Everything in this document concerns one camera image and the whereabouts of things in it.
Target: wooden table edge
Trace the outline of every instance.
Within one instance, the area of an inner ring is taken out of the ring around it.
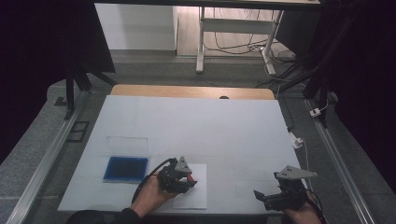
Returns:
[[[153,85],[115,85],[111,95],[133,95],[154,97],[213,98],[228,97],[237,100],[275,100],[268,89],[190,87],[190,86],[153,86]]]

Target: black curtain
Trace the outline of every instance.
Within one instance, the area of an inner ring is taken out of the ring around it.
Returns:
[[[8,1],[0,13],[1,161],[69,66],[115,72],[93,2]]]
[[[394,192],[395,11],[394,1],[367,1],[329,66],[336,113]]]

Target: white cable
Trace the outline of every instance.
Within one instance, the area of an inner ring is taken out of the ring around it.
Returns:
[[[326,105],[323,108],[321,108],[319,111],[322,111],[327,108],[327,106],[329,105],[329,100],[326,100],[326,102],[327,102]]]
[[[305,147],[306,171],[309,171],[308,149],[306,148],[305,139],[303,139],[303,142],[304,142],[304,147]],[[311,178],[308,178],[308,183],[309,183],[309,188],[312,191],[314,191],[314,188],[312,188]]]

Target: black clamp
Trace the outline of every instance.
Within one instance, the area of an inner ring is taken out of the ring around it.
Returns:
[[[279,182],[279,188],[281,190],[279,194],[265,196],[263,193],[253,190],[256,199],[264,202],[266,210],[298,210],[304,203],[309,203],[316,210],[320,222],[327,223],[321,211],[321,206],[318,207],[308,198],[307,189],[302,181],[302,178],[318,176],[317,173],[286,166],[281,172],[275,172],[274,176]]]
[[[157,175],[161,189],[167,193],[186,193],[193,188],[197,181],[192,178],[192,171],[184,157],[180,157],[179,161],[173,158],[169,162]]]

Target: white paper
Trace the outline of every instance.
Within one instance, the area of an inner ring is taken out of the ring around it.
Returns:
[[[189,164],[195,186],[173,200],[173,209],[206,209],[206,164]]]

